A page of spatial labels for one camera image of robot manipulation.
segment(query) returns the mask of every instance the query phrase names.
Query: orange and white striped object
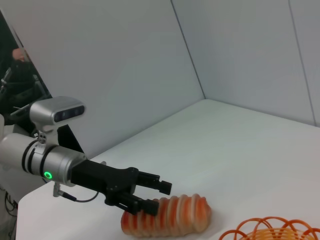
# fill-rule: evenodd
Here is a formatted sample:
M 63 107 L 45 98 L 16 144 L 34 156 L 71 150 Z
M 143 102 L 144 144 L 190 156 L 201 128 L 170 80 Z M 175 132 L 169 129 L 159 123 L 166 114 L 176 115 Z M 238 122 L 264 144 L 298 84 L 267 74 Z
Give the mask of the orange and white striped object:
M 165 197 L 160 200 L 157 216 L 140 211 L 136 215 L 124 212 L 121 218 L 122 231 L 135 237 L 178 237 L 201 233 L 211 221 L 211 208 L 205 197 L 198 194 Z

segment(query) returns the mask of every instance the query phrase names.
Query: white wall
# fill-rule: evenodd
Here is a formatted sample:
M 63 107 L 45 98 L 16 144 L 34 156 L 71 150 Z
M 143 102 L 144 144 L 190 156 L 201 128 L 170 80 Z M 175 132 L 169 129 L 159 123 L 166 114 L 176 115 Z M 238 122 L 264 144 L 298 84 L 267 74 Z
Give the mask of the white wall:
M 173 3 L 207 98 L 314 125 L 288 0 Z
M 204 98 L 170 0 L 1 4 L 50 93 L 87 105 L 89 157 Z
M 320 1 L 290 0 L 317 126 L 320 127 Z

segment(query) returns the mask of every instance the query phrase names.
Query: orange coiled spring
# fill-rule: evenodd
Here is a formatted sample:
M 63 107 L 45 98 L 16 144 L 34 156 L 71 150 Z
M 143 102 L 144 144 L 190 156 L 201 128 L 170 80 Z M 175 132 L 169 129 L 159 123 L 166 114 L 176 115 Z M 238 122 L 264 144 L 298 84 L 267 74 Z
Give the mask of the orange coiled spring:
M 268 220 L 279 220 L 284 224 L 279 228 L 273 228 Z M 257 222 L 252 232 L 245 234 L 240 231 L 240 228 L 248 222 Z M 265 225 L 266 228 L 258 229 L 259 225 Z M 301 225 L 307 228 L 305 231 L 297 230 L 294 225 Z M 221 235 L 219 240 L 223 240 L 229 234 L 234 234 L 233 240 L 237 240 L 237 235 L 240 240 L 318 240 L 316 233 L 320 233 L 319 228 L 312 228 L 302 220 L 286 220 L 282 217 L 267 216 L 265 218 L 251 218 L 243 221 L 234 230 L 226 231 Z

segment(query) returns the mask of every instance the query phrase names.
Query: orange toy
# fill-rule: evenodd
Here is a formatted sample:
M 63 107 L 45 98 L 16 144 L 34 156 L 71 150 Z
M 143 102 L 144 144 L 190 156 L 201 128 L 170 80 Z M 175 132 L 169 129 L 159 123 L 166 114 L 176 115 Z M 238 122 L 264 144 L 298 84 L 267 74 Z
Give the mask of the orange toy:
M 157 216 L 140 211 L 137 215 L 124 212 L 122 231 L 135 237 L 178 237 L 189 233 L 201 233 L 210 224 L 211 208 L 205 197 L 194 194 L 165 197 L 160 200 Z
M 268 220 L 273 219 L 280 220 L 284 224 L 282 227 L 273 228 L 268 222 Z M 240 228 L 248 222 L 257 222 L 257 224 L 252 232 L 245 234 L 244 232 L 240 231 Z M 260 224 L 265 225 L 266 228 L 258 229 Z M 297 230 L 294 225 L 301 225 L 302 228 L 307 228 L 307 230 Z M 320 229 L 312 228 L 304 221 L 288 221 L 282 217 L 268 216 L 265 218 L 251 218 L 243 221 L 235 230 L 229 230 L 222 234 L 219 240 L 223 240 L 229 234 L 234 234 L 233 240 L 237 240 L 237 235 L 240 235 L 240 240 L 318 240 L 316 233 L 320 233 Z

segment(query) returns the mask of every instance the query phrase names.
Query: white table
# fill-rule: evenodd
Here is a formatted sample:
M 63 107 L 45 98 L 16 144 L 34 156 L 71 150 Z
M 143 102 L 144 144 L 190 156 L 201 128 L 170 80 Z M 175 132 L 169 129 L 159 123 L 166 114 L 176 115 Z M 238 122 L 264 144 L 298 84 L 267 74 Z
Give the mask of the white table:
M 213 223 L 185 239 L 218 239 L 252 217 L 301 219 L 320 227 L 320 129 L 287 119 L 203 100 L 93 159 L 136 167 L 171 182 L 172 195 L 198 193 L 213 209 Z M 63 190 L 78 199 L 95 193 Z M 17 240 L 125 240 L 122 210 L 52 196 L 49 183 L 19 203 Z M 160 198 L 137 187 L 142 198 Z

